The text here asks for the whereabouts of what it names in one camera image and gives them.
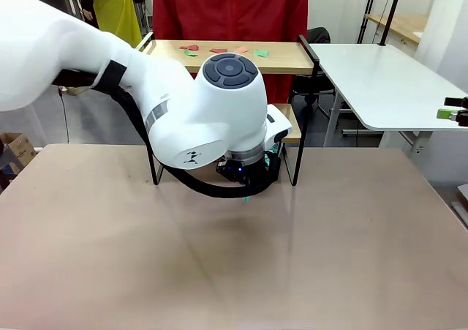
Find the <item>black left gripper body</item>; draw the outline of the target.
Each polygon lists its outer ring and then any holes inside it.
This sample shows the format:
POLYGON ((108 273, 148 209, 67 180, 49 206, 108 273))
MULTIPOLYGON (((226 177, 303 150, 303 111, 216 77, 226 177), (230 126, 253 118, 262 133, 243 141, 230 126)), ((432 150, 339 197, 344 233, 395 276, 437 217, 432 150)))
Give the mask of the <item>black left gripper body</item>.
POLYGON ((245 165, 242 162, 222 157, 217 163, 216 172, 231 182, 253 184, 263 177, 263 161, 245 165))

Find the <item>large white side table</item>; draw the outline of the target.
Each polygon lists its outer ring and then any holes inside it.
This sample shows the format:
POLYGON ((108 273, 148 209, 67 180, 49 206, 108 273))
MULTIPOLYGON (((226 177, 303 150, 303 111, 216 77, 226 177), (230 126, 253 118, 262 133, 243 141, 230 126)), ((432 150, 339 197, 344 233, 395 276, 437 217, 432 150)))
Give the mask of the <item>large white side table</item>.
POLYGON ((310 48, 336 90, 325 147, 331 145, 341 102, 350 106, 365 128, 400 134, 411 145, 411 159, 423 152, 433 132, 468 133, 468 128, 437 118, 446 97, 462 98, 466 93, 392 45, 312 44, 310 48))

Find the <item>wooden background desk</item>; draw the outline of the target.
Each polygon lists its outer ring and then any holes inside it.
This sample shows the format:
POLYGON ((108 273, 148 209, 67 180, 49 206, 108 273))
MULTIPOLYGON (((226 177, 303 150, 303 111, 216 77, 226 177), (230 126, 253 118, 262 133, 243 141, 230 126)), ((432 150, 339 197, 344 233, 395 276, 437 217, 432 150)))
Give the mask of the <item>wooden background desk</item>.
MULTIPOLYGON (((377 30, 379 31, 377 36, 381 36, 387 25, 388 16, 366 14, 365 18, 376 24, 377 30)), ((427 20, 427 15, 396 14, 390 24, 388 36, 393 35, 404 42, 418 46, 423 32, 425 31, 427 20)))

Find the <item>thick black stand pole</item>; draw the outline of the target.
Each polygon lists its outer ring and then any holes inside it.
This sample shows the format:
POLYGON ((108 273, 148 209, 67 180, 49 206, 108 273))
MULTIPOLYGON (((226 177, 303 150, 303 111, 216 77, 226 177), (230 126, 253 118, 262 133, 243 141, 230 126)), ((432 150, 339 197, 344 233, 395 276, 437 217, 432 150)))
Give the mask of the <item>thick black stand pole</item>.
POLYGON ((384 31, 382 33, 381 40, 379 42, 379 46, 386 46, 386 40, 387 40, 389 31, 390 31, 390 27, 391 27, 393 17, 394 17, 395 12, 396 12, 398 2, 399 2, 399 0, 393 0, 393 2, 392 2, 390 12, 389 12, 388 18, 387 18, 387 23, 385 24, 385 28, 384 28, 384 31))

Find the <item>thin black tripod stand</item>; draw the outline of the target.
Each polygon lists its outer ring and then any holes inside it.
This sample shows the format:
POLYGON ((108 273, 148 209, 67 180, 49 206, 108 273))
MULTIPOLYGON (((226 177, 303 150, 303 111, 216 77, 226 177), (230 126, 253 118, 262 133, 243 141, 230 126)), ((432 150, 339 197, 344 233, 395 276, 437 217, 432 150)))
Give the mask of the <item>thin black tripod stand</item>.
POLYGON ((366 16, 371 13, 373 4, 374 4, 374 0, 367 0, 367 2, 366 2, 366 8, 364 10, 363 19, 361 21, 361 26, 360 26, 360 30, 359 30, 359 34, 358 34, 358 39, 357 39, 357 44, 361 44, 363 42, 363 39, 364 39, 365 33, 366 33, 367 23, 368 23, 368 20, 367 20, 366 16))

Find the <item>black office chair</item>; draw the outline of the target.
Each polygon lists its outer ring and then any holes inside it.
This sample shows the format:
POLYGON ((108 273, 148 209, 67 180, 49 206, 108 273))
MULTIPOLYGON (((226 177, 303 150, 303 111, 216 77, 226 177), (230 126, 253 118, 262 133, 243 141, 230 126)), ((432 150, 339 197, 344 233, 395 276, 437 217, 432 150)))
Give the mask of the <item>black office chair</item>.
MULTIPOLYGON (((316 27, 308 30, 305 34, 305 39, 308 43, 331 43, 330 34, 325 27, 316 27)), ((332 95, 335 97, 336 92, 334 85, 322 69, 318 67, 314 78, 312 75, 295 75, 293 77, 292 94, 303 97, 305 105, 297 111, 297 115, 301 115, 301 121, 305 122, 306 119, 310 118, 313 104, 318 102, 320 95, 332 95)))

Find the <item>person in red jacket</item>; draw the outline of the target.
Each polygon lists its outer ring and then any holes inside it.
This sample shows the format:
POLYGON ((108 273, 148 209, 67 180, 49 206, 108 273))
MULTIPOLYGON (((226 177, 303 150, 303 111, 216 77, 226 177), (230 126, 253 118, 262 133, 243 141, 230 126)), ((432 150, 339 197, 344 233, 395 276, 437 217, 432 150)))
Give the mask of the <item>person in red jacket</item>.
POLYGON ((153 0, 159 40, 296 42, 308 0, 153 0))

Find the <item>person in yellow apron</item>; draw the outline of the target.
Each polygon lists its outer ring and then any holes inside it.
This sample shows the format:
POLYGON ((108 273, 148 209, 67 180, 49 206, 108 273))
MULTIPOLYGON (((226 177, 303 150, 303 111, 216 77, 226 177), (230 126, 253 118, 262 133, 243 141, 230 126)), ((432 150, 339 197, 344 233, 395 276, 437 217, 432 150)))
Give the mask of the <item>person in yellow apron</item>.
POLYGON ((135 3, 143 0, 94 0, 94 12, 101 31, 116 35, 135 48, 142 39, 135 3))

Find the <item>cardboard box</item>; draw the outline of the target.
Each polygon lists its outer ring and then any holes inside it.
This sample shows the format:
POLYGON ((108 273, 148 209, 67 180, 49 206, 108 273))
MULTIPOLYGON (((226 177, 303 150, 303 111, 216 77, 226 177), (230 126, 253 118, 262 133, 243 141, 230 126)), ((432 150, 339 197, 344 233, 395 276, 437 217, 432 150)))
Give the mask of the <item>cardboard box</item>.
POLYGON ((0 134, 0 170, 5 174, 20 173, 37 155, 28 137, 23 133, 0 134))

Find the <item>two-tier wooden shelf black frame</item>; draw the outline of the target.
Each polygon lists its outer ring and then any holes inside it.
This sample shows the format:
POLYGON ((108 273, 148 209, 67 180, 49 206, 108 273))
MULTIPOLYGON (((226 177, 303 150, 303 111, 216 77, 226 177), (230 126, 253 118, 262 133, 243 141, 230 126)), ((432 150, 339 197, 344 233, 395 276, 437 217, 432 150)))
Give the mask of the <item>two-tier wooden shelf black frame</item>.
MULTIPOLYGON (((249 51, 241 55, 251 59, 264 75, 311 75, 313 71, 312 59, 307 54, 308 45, 301 37, 298 42, 242 42, 242 41, 210 41, 210 40, 158 40, 153 33, 148 33, 138 43, 136 49, 146 55, 168 56, 180 61, 189 72, 196 73, 202 62, 215 53, 210 52, 212 48, 226 48, 228 52, 234 53, 236 48, 246 46, 249 51), (180 49, 182 45, 196 44, 200 48, 195 51, 198 56, 191 57, 184 54, 180 49), (254 50, 268 50, 268 58, 254 55, 254 50)), ((299 145, 298 154, 294 165, 289 163, 286 148, 282 149, 287 172, 293 186, 298 183, 301 159, 306 139, 308 124, 303 126, 293 112, 293 92, 290 92, 288 101, 279 104, 279 110, 288 118, 292 124, 292 132, 283 140, 284 145, 299 145)))

